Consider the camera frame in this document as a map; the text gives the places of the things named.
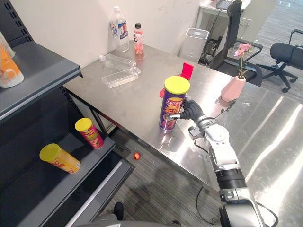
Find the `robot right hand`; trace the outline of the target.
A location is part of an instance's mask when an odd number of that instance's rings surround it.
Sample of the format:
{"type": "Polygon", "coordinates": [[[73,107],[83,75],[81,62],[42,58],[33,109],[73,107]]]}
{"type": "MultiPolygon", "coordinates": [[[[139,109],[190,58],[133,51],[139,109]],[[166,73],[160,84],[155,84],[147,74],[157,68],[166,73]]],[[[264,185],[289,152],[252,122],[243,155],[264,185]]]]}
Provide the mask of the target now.
{"type": "Polygon", "coordinates": [[[165,120],[193,120],[196,121],[199,117],[204,116],[200,105],[193,99],[185,99],[183,102],[183,110],[180,113],[166,114],[165,120]]]}

